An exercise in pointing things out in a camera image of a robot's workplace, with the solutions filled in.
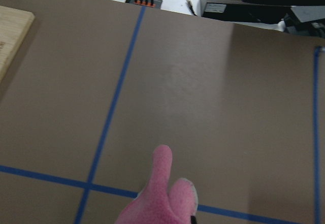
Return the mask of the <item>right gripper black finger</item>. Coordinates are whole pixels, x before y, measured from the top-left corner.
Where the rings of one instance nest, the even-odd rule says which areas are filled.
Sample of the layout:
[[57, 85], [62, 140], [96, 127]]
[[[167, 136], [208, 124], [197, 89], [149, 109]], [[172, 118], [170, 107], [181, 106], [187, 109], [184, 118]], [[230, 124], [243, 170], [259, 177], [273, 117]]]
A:
[[197, 219], [196, 219], [195, 216], [192, 215], [192, 216], [190, 217], [190, 223], [191, 223], [191, 224], [197, 224]]

